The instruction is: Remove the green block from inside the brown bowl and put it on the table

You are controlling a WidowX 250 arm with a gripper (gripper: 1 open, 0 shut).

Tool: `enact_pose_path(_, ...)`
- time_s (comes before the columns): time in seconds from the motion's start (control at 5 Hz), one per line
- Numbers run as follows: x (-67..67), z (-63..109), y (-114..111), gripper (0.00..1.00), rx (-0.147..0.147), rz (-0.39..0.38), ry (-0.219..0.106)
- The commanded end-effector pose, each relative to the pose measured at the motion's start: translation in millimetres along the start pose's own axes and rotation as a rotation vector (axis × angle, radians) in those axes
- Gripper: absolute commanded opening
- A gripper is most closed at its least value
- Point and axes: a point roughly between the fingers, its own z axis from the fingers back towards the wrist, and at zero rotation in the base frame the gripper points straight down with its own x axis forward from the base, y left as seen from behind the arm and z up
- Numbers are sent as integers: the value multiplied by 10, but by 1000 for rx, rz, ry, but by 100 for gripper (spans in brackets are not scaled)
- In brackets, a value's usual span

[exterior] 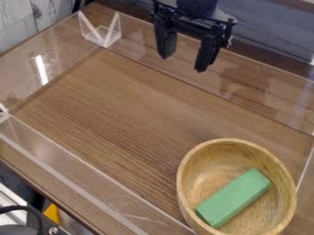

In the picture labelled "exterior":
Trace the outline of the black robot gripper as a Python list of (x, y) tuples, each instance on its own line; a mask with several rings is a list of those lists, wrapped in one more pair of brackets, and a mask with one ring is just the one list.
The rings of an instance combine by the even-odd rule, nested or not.
[[(156, 51), (162, 59), (167, 59), (176, 51), (176, 31), (187, 34), (202, 34), (214, 29), (230, 35), (237, 24), (235, 18), (218, 7), (218, 0), (152, 0)], [(202, 38), (194, 69), (206, 71), (215, 62), (223, 39), (211, 34)]]

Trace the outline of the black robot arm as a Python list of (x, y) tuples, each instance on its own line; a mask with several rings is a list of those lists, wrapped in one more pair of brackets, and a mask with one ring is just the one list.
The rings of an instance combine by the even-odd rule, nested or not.
[(233, 16), (218, 8), (218, 0), (152, 0), (156, 51), (162, 59), (176, 52), (178, 33), (202, 42), (194, 70), (206, 71), (215, 62), (222, 48), (231, 45), (231, 31), (237, 24)]

